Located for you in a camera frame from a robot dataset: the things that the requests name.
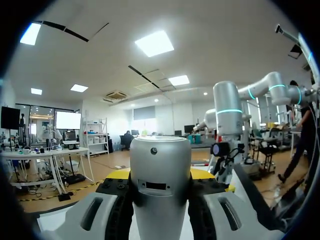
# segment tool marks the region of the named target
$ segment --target square ceiling light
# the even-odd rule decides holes
[[[31,23],[31,25],[28,27],[28,29],[25,31],[24,35],[20,39],[20,43],[35,45],[40,27],[41,24]]]
[[[165,31],[157,31],[134,42],[150,58],[175,50]]]
[[[32,94],[37,94],[37,95],[42,95],[42,90],[41,89],[36,89],[36,88],[31,88],[31,93]]]
[[[179,86],[179,85],[190,83],[187,75],[171,77],[171,78],[169,78],[169,81],[171,82],[171,84],[173,86]]]
[[[73,87],[70,90],[75,91],[75,92],[79,92],[79,93],[83,93],[87,89],[88,89],[87,86],[81,86],[81,85],[75,84],[75,85],[73,85]]]

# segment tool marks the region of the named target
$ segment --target ceiling vent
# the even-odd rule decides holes
[[[109,92],[107,95],[105,95],[105,97],[103,98],[103,101],[108,103],[115,103],[115,102],[124,100],[127,97],[128,97],[127,94],[116,90],[116,91]]]

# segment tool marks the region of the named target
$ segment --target office chair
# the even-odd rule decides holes
[[[120,135],[120,139],[121,139],[121,142],[120,142],[121,151],[123,151],[124,149],[127,149],[126,148],[126,142],[125,142],[125,136],[124,135]]]

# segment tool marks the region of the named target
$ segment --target person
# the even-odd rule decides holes
[[[298,87],[298,84],[294,80],[290,82],[290,85]],[[282,183],[285,183],[287,178],[294,171],[305,150],[307,151],[307,159],[308,159],[309,166],[312,163],[312,159],[315,159],[314,161],[315,163],[318,162],[319,149],[318,149],[318,146],[315,146],[315,141],[316,141],[315,110],[311,102],[306,103],[301,107],[302,107],[301,108],[302,118],[301,118],[301,121],[296,125],[297,128],[301,128],[301,137],[299,142],[296,145],[295,154],[293,155],[293,158],[290,164],[288,165],[287,169],[285,170],[284,174],[283,175],[278,174],[278,178]],[[311,182],[311,183],[315,175],[315,170],[317,168],[317,166],[315,166],[314,168],[314,164],[312,165],[313,166],[310,167],[309,178],[307,180],[307,182]],[[305,192],[308,192],[308,189],[310,187],[310,184],[308,186],[307,182],[306,182]]]
[[[124,141],[124,145],[126,149],[130,149],[130,144],[132,142],[132,140],[134,139],[134,137],[131,135],[130,131],[126,131],[126,133],[123,135],[123,141]]]

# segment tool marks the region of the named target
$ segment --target monitor screen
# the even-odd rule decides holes
[[[131,135],[139,135],[139,130],[131,130]]]
[[[182,131],[181,130],[176,130],[176,131],[174,131],[174,135],[181,136],[182,135]]]
[[[76,112],[56,112],[56,129],[80,129],[81,113]]]
[[[185,125],[184,126],[184,133],[190,134],[194,130],[195,125]]]
[[[1,108],[1,128],[19,129],[20,109],[3,106]]]
[[[64,141],[75,141],[76,139],[76,131],[74,130],[68,130],[63,133]]]

